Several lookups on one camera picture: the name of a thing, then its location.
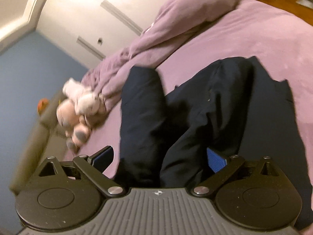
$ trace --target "plush toy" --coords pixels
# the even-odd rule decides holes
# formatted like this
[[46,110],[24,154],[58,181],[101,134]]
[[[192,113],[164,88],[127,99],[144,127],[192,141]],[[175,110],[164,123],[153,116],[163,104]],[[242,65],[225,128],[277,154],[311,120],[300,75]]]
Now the plush toy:
[[63,93],[74,102],[77,115],[91,116],[105,113],[104,98],[72,78],[64,84]]
[[66,99],[57,108],[57,119],[59,124],[66,130],[68,149],[77,152],[87,142],[91,133],[84,117],[77,115],[74,103],[70,99]]

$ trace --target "silver bolt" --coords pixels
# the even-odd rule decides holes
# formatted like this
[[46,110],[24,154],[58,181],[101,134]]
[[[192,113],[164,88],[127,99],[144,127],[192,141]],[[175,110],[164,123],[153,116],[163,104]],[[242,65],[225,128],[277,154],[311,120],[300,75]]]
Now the silver bolt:
[[108,189],[109,194],[120,194],[123,192],[123,188],[120,186],[112,186]]
[[205,186],[197,186],[193,190],[196,194],[207,194],[209,192],[209,188]]

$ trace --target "black device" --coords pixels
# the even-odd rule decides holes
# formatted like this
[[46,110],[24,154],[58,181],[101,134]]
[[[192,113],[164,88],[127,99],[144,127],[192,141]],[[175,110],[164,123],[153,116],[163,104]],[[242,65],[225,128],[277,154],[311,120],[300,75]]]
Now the black device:
[[46,158],[16,198],[19,234],[298,234],[301,197],[270,157],[233,155],[194,188],[126,190],[102,174],[113,156]]

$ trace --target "black circular pad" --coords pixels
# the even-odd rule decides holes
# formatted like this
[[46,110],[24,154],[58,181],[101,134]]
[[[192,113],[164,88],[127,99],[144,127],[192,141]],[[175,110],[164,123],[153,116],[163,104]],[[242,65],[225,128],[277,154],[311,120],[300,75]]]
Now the black circular pad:
[[255,208],[270,208],[279,201],[279,196],[272,188],[257,187],[246,190],[243,199]]
[[38,202],[41,206],[49,209],[63,208],[71,204],[74,200],[74,194],[65,188],[51,188],[43,191],[38,196]]
[[288,226],[301,210],[301,198],[291,184],[263,175],[226,184],[216,194],[215,203],[228,220],[253,230]]
[[15,207],[27,226],[52,232],[83,224],[101,204],[102,197],[92,185],[52,175],[33,179],[16,198]]

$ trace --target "door molding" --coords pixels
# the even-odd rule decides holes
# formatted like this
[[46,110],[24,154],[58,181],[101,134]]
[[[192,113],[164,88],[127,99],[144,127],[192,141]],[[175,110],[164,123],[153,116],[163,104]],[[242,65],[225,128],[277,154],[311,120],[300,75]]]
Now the door molding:
[[0,54],[37,26],[46,0],[28,0],[24,13],[0,28]]

